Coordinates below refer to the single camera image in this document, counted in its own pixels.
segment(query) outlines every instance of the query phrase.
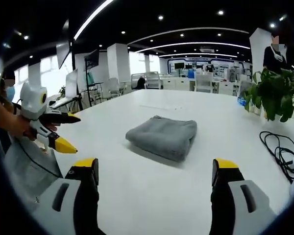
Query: gray towel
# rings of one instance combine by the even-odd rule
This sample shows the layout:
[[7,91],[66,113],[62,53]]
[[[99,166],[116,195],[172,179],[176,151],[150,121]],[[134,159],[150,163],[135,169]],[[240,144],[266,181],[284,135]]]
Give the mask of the gray towel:
[[129,130],[125,138],[145,151],[179,162],[188,154],[196,132],[195,121],[154,116]]

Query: white table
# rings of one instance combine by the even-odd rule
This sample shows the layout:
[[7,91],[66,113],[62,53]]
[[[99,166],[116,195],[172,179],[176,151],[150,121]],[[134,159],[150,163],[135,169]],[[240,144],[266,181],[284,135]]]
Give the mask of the white table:
[[[185,91],[139,90],[77,114],[81,122],[58,134],[77,149],[56,154],[64,175],[77,159],[99,159],[98,224],[110,235],[206,235],[212,212],[212,162],[238,164],[278,213],[289,198],[286,178],[259,140],[265,128],[236,97]],[[154,115],[195,120],[198,132],[183,163],[132,147],[125,134]],[[294,119],[283,134],[294,140]]]

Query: monitor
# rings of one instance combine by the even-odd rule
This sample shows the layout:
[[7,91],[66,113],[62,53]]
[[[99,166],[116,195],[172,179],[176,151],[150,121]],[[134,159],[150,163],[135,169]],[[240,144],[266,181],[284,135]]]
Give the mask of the monitor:
[[66,77],[65,97],[74,98],[77,96],[77,70],[73,70]]
[[86,62],[87,70],[99,65],[99,49],[94,50],[84,57]]
[[65,59],[70,53],[70,42],[69,42],[69,20],[64,23],[60,38],[56,44],[57,59],[59,69],[62,67]]
[[178,69],[183,69],[183,68],[184,68],[184,63],[175,63],[175,64],[174,64],[174,68],[175,68],[176,70],[178,70]]

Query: sleeve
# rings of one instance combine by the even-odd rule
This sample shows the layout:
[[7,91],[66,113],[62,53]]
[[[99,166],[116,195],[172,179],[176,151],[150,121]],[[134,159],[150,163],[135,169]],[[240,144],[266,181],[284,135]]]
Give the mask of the sleeve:
[[271,53],[271,49],[270,49],[270,47],[267,47],[265,49],[263,66],[268,66],[270,64],[270,59],[271,59],[270,53]]

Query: ceiling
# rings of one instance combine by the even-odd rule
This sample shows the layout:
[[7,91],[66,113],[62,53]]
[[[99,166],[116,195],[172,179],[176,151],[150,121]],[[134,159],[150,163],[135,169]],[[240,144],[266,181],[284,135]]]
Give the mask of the ceiling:
[[[19,67],[21,64],[29,63],[30,55],[42,58],[55,54],[55,42],[66,19],[70,20],[70,35],[73,38],[88,16],[105,1],[75,0],[70,4],[67,2],[40,0],[38,3],[22,7],[22,10],[15,13],[13,30],[5,42],[10,48],[4,48],[3,53],[6,64]],[[219,10],[223,10],[224,15],[218,15]],[[158,19],[160,15],[163,16],[163,20]],[[279,21],[284,15],[287,15],[286,19]],[[272,23],[275,24],[275,28],[270,28]],[[189,42],[226,43],[250,47],[249,37],[256,28],[278,31],[282,25],[285,27],[285,24],[292,32],[287,56],[288,61],[292,61],[294,65],[294,1],[262,1],[262,4],[256,4],[241,0],[114,0],[82,32],[73,49],[75,53],[81,53],[99,48],[99,45],[102,45],[100,49],[107,49],[114,43],[123,43],[128,44],[130,51],[139,51],[149,47]],[[209,28],[189,30],[200,27]],[[236,59],[240,61],[251,61],[250,49],[213,44],[176,45],[150,49],[144,53],[159,56],[198,53],[201,47],[209,47],[214,53],[237,56]]]

